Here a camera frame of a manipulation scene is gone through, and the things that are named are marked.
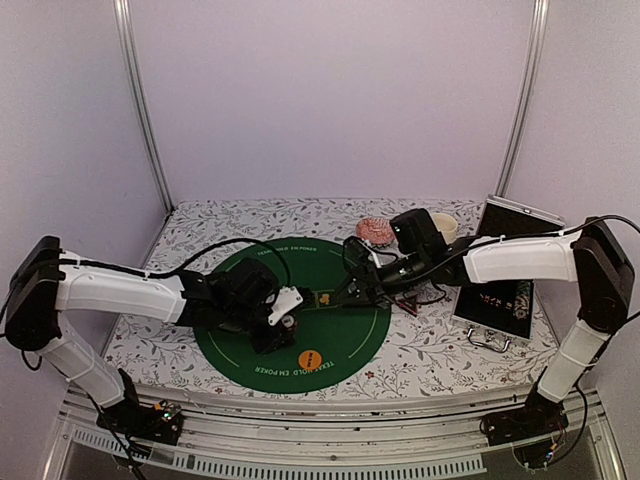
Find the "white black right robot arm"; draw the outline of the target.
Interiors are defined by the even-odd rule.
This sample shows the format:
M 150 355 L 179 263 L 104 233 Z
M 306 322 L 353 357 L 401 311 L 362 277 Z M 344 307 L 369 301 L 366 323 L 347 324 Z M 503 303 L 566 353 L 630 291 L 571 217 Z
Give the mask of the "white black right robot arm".
M 379 266 L 361 239 L 344 241 L 343 252 L 354 261 L 344 265 L 347 277 L 335 301 L 344 307 L 378 307 L 427 281 L 458 287 L 507 280 L 577 283 L 577 320 L 517 415 L 521 432 L 537 436 L 554 422 L 555 408 L 610 339 L 635 318 L 629 312 L 635 271 L 608 228 L 609 219 L 589 217 L 577 227 L 540 235 L 468 236 L 446 244 L 431 215 L 412 209 L 390 222 L 399 259 Z

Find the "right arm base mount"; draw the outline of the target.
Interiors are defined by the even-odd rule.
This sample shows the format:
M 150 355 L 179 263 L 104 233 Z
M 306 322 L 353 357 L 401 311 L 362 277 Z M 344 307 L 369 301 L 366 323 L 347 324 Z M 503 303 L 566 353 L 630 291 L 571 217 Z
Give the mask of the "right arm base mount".
M 479 428 L 490 446 L 544 436 L 545 440 L 513 450 L 515 459 L 521 466 L 540 469 L 551 463 L 559 447 L 560 441 L 554 440 L 552 434 L 558 434 L 562 438 L 568 426 L 569 421 L 562 403 L 554 403 L 534 393 L 521 407 L 483 416 Z

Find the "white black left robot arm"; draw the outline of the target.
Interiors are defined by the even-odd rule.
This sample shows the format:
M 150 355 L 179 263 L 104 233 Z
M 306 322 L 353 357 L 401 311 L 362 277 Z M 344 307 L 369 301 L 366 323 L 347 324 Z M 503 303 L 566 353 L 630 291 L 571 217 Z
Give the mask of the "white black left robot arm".
M 84 389 L 105 420 L 128 434 L 168 423 L 172 407 L 140 404 L 130 376 L 102 360 L 63 318 L 70 310 L 142 316 L 179 327 L 248 336 L 258 353 L 290 345 L 295 311 L 309 289 L 278 280 L 262 262 L 244 258 L 229 270 L 202 274 L 187 263 L 168 272 L 83 258 L 43 237 L 14 272 L 1 308 L 4 338 L 33 352 Z

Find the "red chip stack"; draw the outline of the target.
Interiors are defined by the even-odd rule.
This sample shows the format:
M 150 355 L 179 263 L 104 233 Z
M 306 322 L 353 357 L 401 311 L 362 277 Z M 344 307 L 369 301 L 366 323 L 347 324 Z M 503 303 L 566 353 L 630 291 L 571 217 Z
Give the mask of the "red chip stack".
M 282 319 L 281 319 L 281 323 L 283 324 L 283 326 L 287 329 L 291 329 L 295 326 L 296 321 L 294 319 L 293 316 L 291 315 L 285 315 Z

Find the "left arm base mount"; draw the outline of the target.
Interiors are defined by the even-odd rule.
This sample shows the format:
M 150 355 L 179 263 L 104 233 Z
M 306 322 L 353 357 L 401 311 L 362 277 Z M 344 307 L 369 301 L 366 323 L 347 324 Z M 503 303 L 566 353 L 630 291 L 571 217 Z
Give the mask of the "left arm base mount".
M 183 423 L 181 406 L 166 400 L 145 406 L 125 399 L 101 408 L 97 419 L 97 425 L 103 429 L 170 446 L 178 444 Z

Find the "orange round blind button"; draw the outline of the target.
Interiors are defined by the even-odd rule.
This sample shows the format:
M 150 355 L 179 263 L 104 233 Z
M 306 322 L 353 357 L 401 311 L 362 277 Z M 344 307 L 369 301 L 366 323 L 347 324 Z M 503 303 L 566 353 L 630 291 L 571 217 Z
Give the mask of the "orange round blind button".
M 317 370 L 322 363 L 323 357 L 316 350 L 305 350 L 298 356 L 298 365 L 304 371 Z

